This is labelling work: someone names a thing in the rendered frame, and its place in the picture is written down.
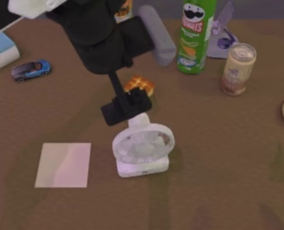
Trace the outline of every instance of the blue toy car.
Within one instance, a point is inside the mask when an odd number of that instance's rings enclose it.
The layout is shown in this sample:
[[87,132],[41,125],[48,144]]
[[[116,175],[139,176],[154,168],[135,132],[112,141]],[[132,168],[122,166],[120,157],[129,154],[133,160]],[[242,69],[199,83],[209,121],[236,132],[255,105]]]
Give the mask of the blue toy car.
[[37,78],[40,76],[46,76],[51,72],[50,63],[45,60],[37,60],[28,62],[20,66],[12,68],[11,74],[19,83],[23,83],[26,80]]

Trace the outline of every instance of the beverage can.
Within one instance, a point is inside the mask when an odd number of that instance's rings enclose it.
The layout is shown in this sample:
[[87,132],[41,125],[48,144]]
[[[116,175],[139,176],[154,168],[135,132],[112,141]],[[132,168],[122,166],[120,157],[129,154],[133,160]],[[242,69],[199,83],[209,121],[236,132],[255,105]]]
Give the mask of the beverage can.
[[224,73],[220,81],[221,89],[229,96],[238,96],[246,90],[257,52],[249,44],[239,43],[229,50]]
[[216,0],[185,0],[180,31],[177,68],[200,73],[205,65]]
[[119,11],[114,15],[117,23],[127,20],[132,17],[132,0],[126,0]]

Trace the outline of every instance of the table surface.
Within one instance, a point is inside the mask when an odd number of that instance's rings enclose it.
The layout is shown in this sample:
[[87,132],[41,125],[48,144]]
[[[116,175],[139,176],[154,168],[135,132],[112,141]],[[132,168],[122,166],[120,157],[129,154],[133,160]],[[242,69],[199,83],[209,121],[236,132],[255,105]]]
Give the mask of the table surface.
[[[165,24],[177,41],[180,21]],[[229,29],[258,52],[240,97],[219,89],[224,60],[188,76],[145,54],[119,72],[155,83],[150,119],[177,143],[166,173],[122,179],[111,142],[126,123],[108,127],[99,109],[114,96],[108,77],[83,67],[57,24],[11,27],[22,57],[0,70],[0,230],[284,230],[284,21]],[[13,81],[11,67],[38,58],[49,76]],[[86,189],[34,188],[45,142],[92,143]]]

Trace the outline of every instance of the white scale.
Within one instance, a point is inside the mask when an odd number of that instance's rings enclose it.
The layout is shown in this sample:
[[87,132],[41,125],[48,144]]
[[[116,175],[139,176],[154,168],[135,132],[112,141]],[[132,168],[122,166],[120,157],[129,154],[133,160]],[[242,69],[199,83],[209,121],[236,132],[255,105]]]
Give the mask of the white scale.
[[128,121],[128,128],[112,142],[120,177],[161,173],[169,167],[169,153],[175,146],[172,131],[152,124],[146,113]]

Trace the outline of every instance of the can lid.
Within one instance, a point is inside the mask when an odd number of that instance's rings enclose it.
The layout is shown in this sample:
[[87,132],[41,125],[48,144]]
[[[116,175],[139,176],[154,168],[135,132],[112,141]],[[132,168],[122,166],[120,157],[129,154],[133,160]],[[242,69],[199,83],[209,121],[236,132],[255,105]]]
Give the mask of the can lid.
[[230,49],[230,55],[238,61],[252,61],[256,57],[256,50],[249,44],[239,43]]

